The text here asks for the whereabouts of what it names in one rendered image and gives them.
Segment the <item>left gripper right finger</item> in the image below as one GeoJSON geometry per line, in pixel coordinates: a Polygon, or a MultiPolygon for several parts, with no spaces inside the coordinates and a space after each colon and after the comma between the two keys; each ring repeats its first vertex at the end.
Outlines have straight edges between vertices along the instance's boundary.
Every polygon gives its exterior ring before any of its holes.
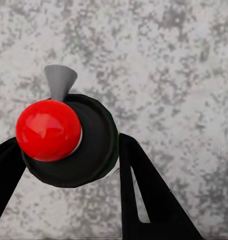
{"type": "Polygon", "coordinates": [[[123,240],[203,240],[139,142],[124,133],[119,140],[123,240]],[[139,220],[131,167],[150,223],[139,220]]]}

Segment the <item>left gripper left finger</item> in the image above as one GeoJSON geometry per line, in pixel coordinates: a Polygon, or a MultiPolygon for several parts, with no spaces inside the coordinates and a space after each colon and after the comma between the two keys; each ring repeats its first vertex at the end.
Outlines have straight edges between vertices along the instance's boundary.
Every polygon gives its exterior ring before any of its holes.
{"type": "Polygon", "coordinates": [[[0,144],[0,217],[3,214],[24,170],[21,148],[16,137],[0,144]]]}

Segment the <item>insectifuge atomizer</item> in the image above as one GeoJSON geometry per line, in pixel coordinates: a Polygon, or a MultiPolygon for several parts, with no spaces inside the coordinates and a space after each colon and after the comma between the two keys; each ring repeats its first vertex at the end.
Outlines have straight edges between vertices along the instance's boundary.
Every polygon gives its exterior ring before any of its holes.
{"type": "Polygon", "coordinates": [[[48,65],[44,74],[51,99],[28,106],[16,124],[22,159],[41,182],[77,188],[120,168],[118,132],[112,114],[98,100],[69,94],[78,74],[48,65]]]}

